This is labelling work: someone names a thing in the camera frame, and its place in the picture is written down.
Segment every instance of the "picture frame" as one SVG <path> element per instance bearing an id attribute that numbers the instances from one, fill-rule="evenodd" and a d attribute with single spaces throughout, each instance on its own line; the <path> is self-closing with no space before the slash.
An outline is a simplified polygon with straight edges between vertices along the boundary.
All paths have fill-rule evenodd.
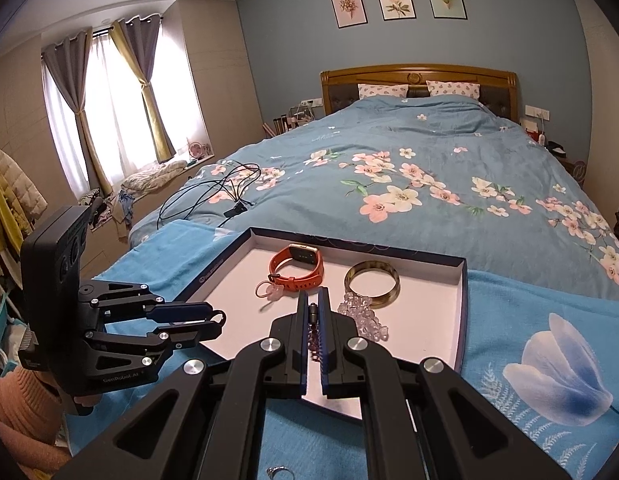
<path id="1" fill-rule="evenodd" d="M 416 18 L 416 9 L 412 0 L 379 0 L 383 20 L 401 20 Z"/>
<path id="2" fill-rule="evenodd" d="M 332 7 L 338 28 L 367 23 L 363 0 L 332 0 Z"/>
<path id="3" fill-rule="evenodd" d="M 467 12 L 463 0 L 430 0 L 435 18 L 467 20 Z"/>

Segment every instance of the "wooden headboard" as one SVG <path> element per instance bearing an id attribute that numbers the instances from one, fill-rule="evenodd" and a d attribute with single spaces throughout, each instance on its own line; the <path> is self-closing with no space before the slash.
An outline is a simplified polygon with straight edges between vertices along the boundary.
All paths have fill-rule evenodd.
<path id="1" fill-rule="evenodd" d="M 407 97 L 428 97 L 427 80 L 480 84 L 479 101 L 494 114 L 518 122 L 516 74 L 460 65 L 376 65 L 321 72 L 329 115 L 358 101 L 358 84 L 409 85 Z"/>

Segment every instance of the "watch face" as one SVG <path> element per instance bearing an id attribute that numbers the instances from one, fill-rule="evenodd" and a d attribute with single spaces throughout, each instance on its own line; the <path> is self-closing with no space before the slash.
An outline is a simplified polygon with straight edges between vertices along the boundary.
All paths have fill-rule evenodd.
<path id="1" fill-rule="evenodd" d="M 292 259 L 296 262 L 303 262 L 304 264 L 317 265 L 318 264 L 318 249 L 310 247 L 309 245 L 290 244 L 290 254 Z"/>

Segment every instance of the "pillow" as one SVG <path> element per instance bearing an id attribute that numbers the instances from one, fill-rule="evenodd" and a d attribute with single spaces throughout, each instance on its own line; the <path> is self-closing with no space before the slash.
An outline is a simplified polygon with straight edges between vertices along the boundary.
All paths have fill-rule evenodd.
<path id="1" fill-rule="evenodd" d="M 430 95 L 455 94 L 473 97 L 478 101 L 480 85 L 477 83 L 449 83 L 443 81 L 426 81 Z"/>
<path id="2" fill-rule="evenodd" d="M 407 97 L 409 85 L 359 85 L 358 96 L 360 99 L 372 95 L 392 95 L 394 97 Z"/>

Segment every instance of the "beige wall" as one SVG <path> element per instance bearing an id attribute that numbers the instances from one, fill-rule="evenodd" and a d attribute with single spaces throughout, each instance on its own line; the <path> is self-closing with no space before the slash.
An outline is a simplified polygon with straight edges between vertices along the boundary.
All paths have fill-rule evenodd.
<path id="1" fill-rule="evenodd" d="M 182 20 L 187 56 L 214 155 L 224 158 L 262 140 L 263 121 L 236 3 L 179 0 L 174 6 Z"/>
<path id="2" fill-rule="evenodd" d="M 0 149 L 16 160 L 45 197 L 46 214 L 76 203 L 47 121 L 40 36 L 0 57 Z"/>
<path id="3" fill-rule="evenodd" d="M 619 209 L 619 37 L 593 0 L 575 0 L 592 73 L 592 139 L 585 191 L 612 226 Z"/>

